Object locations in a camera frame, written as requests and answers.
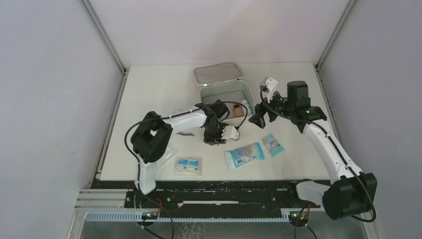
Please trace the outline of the white plastic bottle green label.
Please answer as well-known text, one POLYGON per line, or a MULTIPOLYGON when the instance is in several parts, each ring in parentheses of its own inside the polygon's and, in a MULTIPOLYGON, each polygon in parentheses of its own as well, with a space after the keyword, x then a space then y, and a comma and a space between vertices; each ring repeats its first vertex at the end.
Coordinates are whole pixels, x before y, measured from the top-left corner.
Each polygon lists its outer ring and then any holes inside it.
POLYGON ((248 103, 248 101, 247 100, 242 100, 242 102, 241 102, 244 106, 243 107, 241 107, 242 108, 242 110, 243 110, 243 114, 245 115, 245 116, 249 116, 249 115, 251 115, 252 113, 253 113, 253 108, 251 107, 251 105, 248 103))

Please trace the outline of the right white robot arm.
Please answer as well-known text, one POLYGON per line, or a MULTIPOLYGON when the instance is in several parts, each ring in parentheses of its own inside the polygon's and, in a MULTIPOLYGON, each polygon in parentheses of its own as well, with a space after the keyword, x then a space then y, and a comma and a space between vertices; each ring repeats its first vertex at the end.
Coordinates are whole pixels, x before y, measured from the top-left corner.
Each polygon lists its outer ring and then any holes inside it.
POLYGON ((277 85, 273 78, 261 82, 261 102, 255 105, 249 122, 264 128, 265 115, 270 122, 278 117, 289 120, 314 147, 330 178, 329 185, 310 179, 294 181, 294 189, 287 194, 290 205, 301 207, 309 201, 322 206, 332 220, 353 217, 365 223, 374 222, 377 218, 375 175, 364 173, 347 154, 323 110, 311 105, 305 81, 288 82, 286 97, 280 95, 277 85))

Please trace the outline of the black handled scissors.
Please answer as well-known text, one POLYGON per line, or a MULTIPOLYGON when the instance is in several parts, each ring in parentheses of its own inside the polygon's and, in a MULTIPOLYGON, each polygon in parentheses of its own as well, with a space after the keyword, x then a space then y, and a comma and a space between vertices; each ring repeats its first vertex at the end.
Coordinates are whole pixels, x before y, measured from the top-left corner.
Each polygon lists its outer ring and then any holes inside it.
POLYGON ((182 136, 195 136, 192 132, 178 132, 177 134, 182 136))

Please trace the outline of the white medicine kit case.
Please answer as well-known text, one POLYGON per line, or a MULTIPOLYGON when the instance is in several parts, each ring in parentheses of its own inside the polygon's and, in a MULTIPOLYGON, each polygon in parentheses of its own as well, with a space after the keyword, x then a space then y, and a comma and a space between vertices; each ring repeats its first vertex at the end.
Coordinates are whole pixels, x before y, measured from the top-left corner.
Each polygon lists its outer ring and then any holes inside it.
POLYGON ((243 117, 233 116, 233 104, 247 100, 255 113, 255 102, 248 84, 242 80, 243 73, 239 66, 233 62, 199 67, 194 70, 195 82, 201 85, 199 91, 201 102, 204 104, 214 103, 216 100, 226 101, 229 113, 220 121, 228 124, 239 125, 243 117))

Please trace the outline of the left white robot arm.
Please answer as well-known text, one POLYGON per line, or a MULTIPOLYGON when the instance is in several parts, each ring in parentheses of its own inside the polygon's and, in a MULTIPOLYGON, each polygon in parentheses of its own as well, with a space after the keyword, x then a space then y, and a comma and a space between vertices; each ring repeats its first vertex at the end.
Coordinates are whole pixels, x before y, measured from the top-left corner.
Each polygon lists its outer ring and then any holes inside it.
POLYGON ((170 138, 187 129, 199 127, 205 130, 204 142, 209 145, 224 144, 228 139, 238 140, 238 127, 220 122, 219 112, 226 104, 216 101, 198 103, 192 109, 163 117, 155 111, 131 126, 124 136, 126 149, 137 161, 135 188, 139 190, 136 201, 143 207, 151 207, 156 200, 155 174, 158 160, 164 155, 170 138))

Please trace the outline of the large blue white pouch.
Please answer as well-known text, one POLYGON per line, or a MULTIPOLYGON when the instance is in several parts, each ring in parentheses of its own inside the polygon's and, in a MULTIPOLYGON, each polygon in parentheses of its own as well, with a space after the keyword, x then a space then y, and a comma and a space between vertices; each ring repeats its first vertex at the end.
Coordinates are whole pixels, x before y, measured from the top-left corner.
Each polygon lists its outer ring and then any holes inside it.
POLYGON ((252 161, 262 161, 265 159, 260 143, 252 143, 241 148, 224 152, 224 158, 229 170, 234 170, 252 161))

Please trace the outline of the brown bottle orange cap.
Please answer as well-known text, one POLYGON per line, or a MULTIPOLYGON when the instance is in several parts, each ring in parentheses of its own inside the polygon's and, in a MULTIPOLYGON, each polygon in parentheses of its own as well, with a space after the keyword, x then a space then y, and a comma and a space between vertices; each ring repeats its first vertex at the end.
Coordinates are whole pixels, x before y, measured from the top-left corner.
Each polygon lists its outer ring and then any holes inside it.
POLYGON ((233 116, 235 118, 244 116, 243 108, 240 104, 233 104, 233 116))

